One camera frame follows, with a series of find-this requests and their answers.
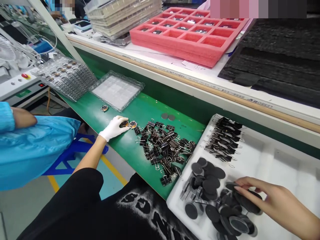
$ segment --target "floor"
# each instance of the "floor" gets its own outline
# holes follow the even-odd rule
[[[47,103],[44,104],[45,106],[40,105],[31,112],[48,115]],[[52,107],[49,109],[51,114],[64,109],[55,102],[50,102],[50,107]],[[91,128],[88,134],[97,136]],[[76,167],[83,155],[77,153],[77,158],[69,161],[69,164]],[[98,170],[104,178],[104,184],[100,191],[101,199],[119,191],[135,173],[111,147],[105,155],[101,156]],[[0,240],[16,240],[68,178],[69,175],[41,176],[22,188],[0,192]]]

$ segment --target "wooden edge strip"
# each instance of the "wooden edge strip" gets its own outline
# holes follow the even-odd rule
[[[193,81],[188,80],[188,79],[185,79],[185,78],[183,78],[183,77],[176,76],[176,75],[171,74],[171,73],[168,73],[168,72],[166,72],[166,71],[163,71],[163,70],[160,70],[160,69],[157,69],[157,68],[148,66],[148,65],[146,65],[146,64],[143,64],[143,63],[134,61],[134,60],[132,60],[132,59],[130,59],[130,58],[126,58],[126,57],[123,57],[123,56],[121,56],[121,55],[118,55],[118,54],[115,54],[115,53],[106,51],[106,50],[101,49],[101,48],[99,48],[99,47],[92,46],[92,45],[90,45],[90,44],[83,43],[83,42],[80,42],[80,41],[78,41],[78,40],[71,39],[71,38],[69,38],[69,40],[72,41],[72,42],[81,44],[81,45],[83,45],[83,46],[92,48],[92,49],[94,49],[94,50],[96,50],[96,51],[105,53],[105,54],[110,55],[110,56],[112,56],[112,57],[115,57],[115,58],[121,59],[121,60],[123,60],[123,61],[132,63],[132,64],[137,65],[137,66],[139,66],[139,67],[143,67],[143,68],[148,69],[148,70],[150,70],[150,71],[159,73],[159,74],[161,74],[161,75],[164,75],[164,76],[166,76],[166,77],[172,78],[172,79],[177,80],[177,81],[179,81],[179,82],[183,82],[183,83],[188,84],[188,85],[190,85],[190,86],[199,88],[199,89],[201,89],[201,90],[203,90],[203,91],[212,93],[212,94],[217,95],[217,96],[219,96],[219,97],[223,97],[223,98],[228,99],[228,100],[230,100],[230,101],[239,103],[239,104],[241,104],[241,105],[244,105],[244,106],[246,106],[246,107],[252,108],[252,109],[257,110],[257,111],[259,111],[259,112],[263,112],[263,113],[265,113],[265,114],[268,114],[268,115],[270,115],[270,116],[279,118],[279,119],[284,120],[284,121],[286,121],[286,122],[289,122],[289,123],[298,125],[298,126],[300,126],[300,127],[309,129],[309,130],[311,130],[311,131],[320,133],[320,126],[317,125],[317,124],[314,124],[314,123],[305,121],[305,120],[300,119],[300,118],[297,118],[297,117],[290,116],[290,115],[288,115],[288,114],[285,114],[285,113],[276,111],[276,110],[274,110],[274,109],[270,109],[270,108],[267,108],[267,107],[258,105],[258,104],[256,104],[256,103],[253,103],[253,102],[247,101],[247,100],[245,100],[245,99],[242,99],[242,98],[233,96],[233,95],[231,95],[231,94],[228,94],[228,93],[219,91],[219,90],[217,90],[217,89],[214,89],[214,88],[205,86],[205,85],[203,85],[203,84],[200,84],[200,83],[197,83],[197,82],[193,82]]]

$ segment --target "person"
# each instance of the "person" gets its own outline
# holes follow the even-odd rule
[[[41,176],[69,147],[83,122],[71,108],[55,116],[33,116],[0,102],[0,112],[0,191]]]
[[[65,19],[65,16],[60,13],[60,1],[52,1],[52,0],[40,0],[42,5],[50,12],[51,17],[54,20],[60,20],[62,23],[67,23],[68,21]]]
[[[101,200],[103,177],[96,170],[107,142],[129,128],[116,116],[99,133],[72,176],[40,211],[17,240],[42,239],[174,239],[196,237],[173,215],[166,202],[134,174],[127,185]],[[277,185],[245,177],[237,191],[255,203],[281,226],[306,240],[320,239],[320,220],[293,194]],[[265,201],[247,191],[251,186],[267,194]]]

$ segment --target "white shelf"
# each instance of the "white shelf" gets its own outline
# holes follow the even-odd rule
[[[223,56],[213,69],[193,69],[193,71],[191,71],[185,68],[182,64],[182,59],[171,57],[148,48],[133,44],[129,44],[125,48],[119,48],[74,34],[66,33],[66,36],[74,47],[111,61],[227,111],[233,112],[234,114],[283,133],[301,142],[320,148],[319,133],[201,90],[189,84],[177,81],[173,78],[159,74],[156,71],[149,70],[159,69],[170,74],[186,78],[190,81],[201,83],[216,90],[227,92],[232,95],[237,94],[242,99],[252,99],[253,101],[258,101],[259,105],[267,106],[278,112],[320,125],[319,109],[272,96],[261,91],[233,84],[222,78],[218,78],[217,75],[228,60],[227,55]],[[149,69],[141,67],[141,63],[147,65]]]

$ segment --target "white plastic tray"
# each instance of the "white plastic tray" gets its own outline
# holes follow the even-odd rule
[[[182,188],[192,172],[191,165],[197,162],[200,157],[204,157],[226,172],[226,178],[220,181],[221,186],[218,189],[218,194],[224,188],[226,181],[235,181],[237,178],[244,176],[255,177],[288,188],[311,212],[320,217],[320,161],[318,159],[247,128],[243,129],[245,134],[242,138],[245,142],[238,142],[242,148],[237,149],[237,151],[241,154],[234,155],[238,161],[231,161],[231,164],[235,167],[231,168],[215,158],[214,154],[210,154],[200,147],[206,146],[203,140],[209,141],[207,135],[212,134],[210,130],[213,130],[215,125],[212,120],[218,119],[217,117],[222,116],[215,115],[211,118],[193,156],[184,168],[182,172],[184,181],[177,180],[167,199],[168,208],[193,234],[200,240],[217,239],[217,231],[206,213],[192,220],[184,211],[185,202],[180,200]],[[261,196],[263,199],[266,197],[264,193],[261,193]],[[249,213],[248,217],[258,228],[258,235],[254,239],[299,239],[283,229],[266,214],[256,216]],[[252,237],[242,234],[238,239],[252,239]]]

